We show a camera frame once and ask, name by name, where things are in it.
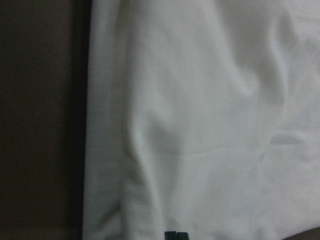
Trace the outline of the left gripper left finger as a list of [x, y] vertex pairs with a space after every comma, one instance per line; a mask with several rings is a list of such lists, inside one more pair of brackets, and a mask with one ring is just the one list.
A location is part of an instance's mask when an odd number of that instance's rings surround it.
[[176, 231], [166, 231], [164, 233], [165, 240], [177, 240], [177, 232]]

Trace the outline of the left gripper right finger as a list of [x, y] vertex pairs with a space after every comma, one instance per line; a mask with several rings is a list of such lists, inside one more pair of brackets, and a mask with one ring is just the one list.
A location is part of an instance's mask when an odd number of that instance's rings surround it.
[[189, 240], [189, 234], [187, 232], [177, 232], [177, 240]]

